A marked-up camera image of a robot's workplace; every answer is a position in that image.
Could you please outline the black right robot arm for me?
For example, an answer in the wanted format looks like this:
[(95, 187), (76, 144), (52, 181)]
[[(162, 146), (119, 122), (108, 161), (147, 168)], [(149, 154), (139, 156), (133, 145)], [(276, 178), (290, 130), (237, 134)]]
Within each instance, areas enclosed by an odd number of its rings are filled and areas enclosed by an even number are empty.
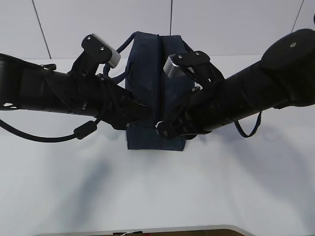
[(315, 32), (299, 29), (276, 41), (261, 60), (225, 78), (202, 51), (170, 55), (164, 72), (186, 75), (198, 87), (157, 125), (160, 137), (193, 139), (264, 110), (315, 103)]

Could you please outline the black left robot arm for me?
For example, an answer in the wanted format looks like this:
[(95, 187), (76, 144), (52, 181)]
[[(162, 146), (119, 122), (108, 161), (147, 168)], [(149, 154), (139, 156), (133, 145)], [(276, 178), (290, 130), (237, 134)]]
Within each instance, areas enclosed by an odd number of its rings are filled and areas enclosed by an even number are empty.
[(0, 103), (21, 110), (90, 116), (117, 130), (150, 118), (151, 109), (110, 78), (77, 70), (61, 73), (55, 67), (1, 54)]

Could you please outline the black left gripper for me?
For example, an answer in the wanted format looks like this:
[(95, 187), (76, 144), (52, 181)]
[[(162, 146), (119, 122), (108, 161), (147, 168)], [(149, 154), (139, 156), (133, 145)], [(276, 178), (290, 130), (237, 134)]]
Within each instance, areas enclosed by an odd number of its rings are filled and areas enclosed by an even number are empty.
[(129, 124), (147, 120), (152, 111), (134, 100), (133, 93), (117, 85), (103, 74), (84, 76), (75, 72), (67, 75), (74, 81), (76, 92), (66, 92), (73, 103), (71, 114), (90, 116), (114, 129), (127, 129)]

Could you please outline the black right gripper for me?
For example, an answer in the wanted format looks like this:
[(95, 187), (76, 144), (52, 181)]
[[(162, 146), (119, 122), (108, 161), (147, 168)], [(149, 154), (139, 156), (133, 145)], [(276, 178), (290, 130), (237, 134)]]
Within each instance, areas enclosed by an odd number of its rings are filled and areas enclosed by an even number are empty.
[(168, 140), (193, 139), (197, 135), (236, 121), (236, 84), (233, 81), (209, 83), (192, 92), (168, 118), (157, 125), (158, 134)]

